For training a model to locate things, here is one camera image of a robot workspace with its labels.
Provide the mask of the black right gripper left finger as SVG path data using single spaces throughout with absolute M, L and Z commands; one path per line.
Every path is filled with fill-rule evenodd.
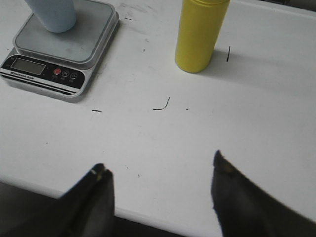
M 3 237 L 110 237 L 115 212 L 114 178 L 94 165 L 52 205 Z

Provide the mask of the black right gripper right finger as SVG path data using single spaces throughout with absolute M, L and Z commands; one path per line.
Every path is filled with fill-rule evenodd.
M 244 176 L 220 151 L 213 159 L 212 201 L 225 237 L 314 237 L 316 223 Z

